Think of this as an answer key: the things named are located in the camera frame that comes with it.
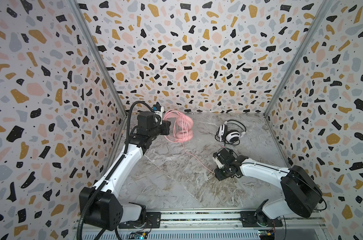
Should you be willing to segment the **white black headphones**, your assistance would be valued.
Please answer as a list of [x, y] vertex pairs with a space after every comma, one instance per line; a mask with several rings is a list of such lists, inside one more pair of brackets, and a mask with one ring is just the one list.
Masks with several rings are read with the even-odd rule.
[[[230, 129], [229, 125], [235, 125], [240, 128], [240, 130]], [[246, 134], [246, 126], [237, 120], [225, 121], [219, 126], [216, 134], [215, 140], [223, 143], [224, 145], [237, 146], [240, 144], [240, 139]]]

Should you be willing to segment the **pink headphones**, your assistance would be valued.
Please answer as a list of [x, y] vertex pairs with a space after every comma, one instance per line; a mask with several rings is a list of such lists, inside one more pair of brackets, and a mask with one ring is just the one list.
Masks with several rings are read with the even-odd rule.
[[170, 119], [174, 119], [175, 121], [172, 130], [173, 136], [165, 136], [169, 142], [185, 143], [193, 138], [193, 120], [190, 117], [179, 111], [170, 110], [164, 114], [163, 120]]

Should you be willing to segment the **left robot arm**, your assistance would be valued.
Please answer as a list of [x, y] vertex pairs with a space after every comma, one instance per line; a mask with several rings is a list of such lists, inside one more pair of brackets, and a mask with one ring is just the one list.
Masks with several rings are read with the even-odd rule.
[[113, 165], [92, 187], [81, 190], [77, 239], [82, 239], [85, 224], [104, 231], [114, 231], [121, 224], [139, 228], [146, 224], [146, 207], [135, 203], [120, 203], [118, 196], [129, 173], [152, 142], [158, 136], [169, 135], [170, 122], [165, 121], [162, 115], [162, 110], [139, 113], [137, 126], [128, 135], [126, 146]]

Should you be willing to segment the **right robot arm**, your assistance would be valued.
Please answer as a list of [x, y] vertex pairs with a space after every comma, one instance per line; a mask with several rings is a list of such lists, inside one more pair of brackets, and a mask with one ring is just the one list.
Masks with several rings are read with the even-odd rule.
[[275, 200], [264, 200], [252, 213], [243, 217], [248, 224], [267, 227], [279, 217], [296, 214], [309, 218], [317, 205], [324, 203], [322, 191], [300, 166], [275, 167], [236, 155], [233, 150], [223, 148], [213, 153], [216, 163], [214, 175], [217, 180], [250, 177], [279, 188], [283, 195]]

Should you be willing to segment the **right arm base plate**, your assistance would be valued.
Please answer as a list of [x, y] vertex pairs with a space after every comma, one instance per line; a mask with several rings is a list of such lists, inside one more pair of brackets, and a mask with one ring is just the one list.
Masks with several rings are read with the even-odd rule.
[[271, 220], [263, 212], [258, 211], [241, 211], [239, 220], [244, 228], [272, 228], [284, 226], [284, 223], [281, 220]]

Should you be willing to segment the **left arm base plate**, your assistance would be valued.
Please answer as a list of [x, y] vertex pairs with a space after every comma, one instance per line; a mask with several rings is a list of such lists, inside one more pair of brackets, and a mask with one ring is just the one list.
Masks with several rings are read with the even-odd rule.
[[138, 220], [120, 223], [120, 229], [159, 229], [161, 212], [146, 212], [140, 214]]

